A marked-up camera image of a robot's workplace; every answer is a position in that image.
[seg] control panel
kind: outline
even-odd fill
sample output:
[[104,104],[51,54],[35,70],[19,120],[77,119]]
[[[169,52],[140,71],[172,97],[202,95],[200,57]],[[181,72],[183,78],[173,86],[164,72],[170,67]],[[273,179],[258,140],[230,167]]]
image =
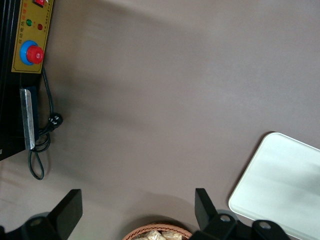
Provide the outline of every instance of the control panel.
[[21,0],[11,71],[40,74],[54,0]]

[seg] wicker basket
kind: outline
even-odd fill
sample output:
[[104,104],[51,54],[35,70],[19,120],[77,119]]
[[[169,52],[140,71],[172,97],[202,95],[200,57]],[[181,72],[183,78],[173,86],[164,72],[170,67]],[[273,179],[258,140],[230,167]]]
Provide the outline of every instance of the wicker basket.
[[152,230],[171,231],[174,233],[178,233],[182,235],[182,240],[188,240],[192,236],[191,232],[188,232],[187,230],[184,230],[181,227],[178,227],[169,223],[152,223],[145,226],[141,226],[136,230],[133,230],[127,236],[125,236],[122,240],[132,240],[135,237],[139,236],[140,234],[144,234]]

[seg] white tray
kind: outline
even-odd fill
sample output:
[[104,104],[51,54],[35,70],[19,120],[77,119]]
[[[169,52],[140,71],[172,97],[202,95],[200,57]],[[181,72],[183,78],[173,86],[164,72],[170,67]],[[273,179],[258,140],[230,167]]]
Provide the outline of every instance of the white tray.
[[293,237],[320,239],[320,150],[281,133],[261,142],[229,199],[230,209],[270,220]]

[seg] black power cord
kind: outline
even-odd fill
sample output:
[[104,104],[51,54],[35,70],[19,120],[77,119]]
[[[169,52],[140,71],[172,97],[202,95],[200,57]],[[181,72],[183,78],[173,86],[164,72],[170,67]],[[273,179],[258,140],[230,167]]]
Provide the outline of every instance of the black power cord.
[[[54,101],[52,99],[48,78],[47,78],[47,73],[44,67],[42,68],[42,76],[43,76],[44,85],[45,85],[46,93],[48,95],[48,100],[49,100],[50,117],[48,119],[48,123],[46,124],[46,126],[39,130],[39,138],[41,138],[42,136],[45,136],[45,141],[35,144],[35,147],[29,151],[29,155],[28,155],[29,170],[32,176],[34,176],[34,178],[37,180],[42,180],[45,176],[44,166],[42,165],[42,162],[40,160],[39,153],[42,153],[49,148],[51,143],[50,132],[52,132],[57,127],[59,127],[63,122],[62,116],[59,113],[56,113],[54,111]],[[41,169],[41,176],[38,176],[32,167],[32,153],[35,154],[36,160],[39,163],[39,166]]]

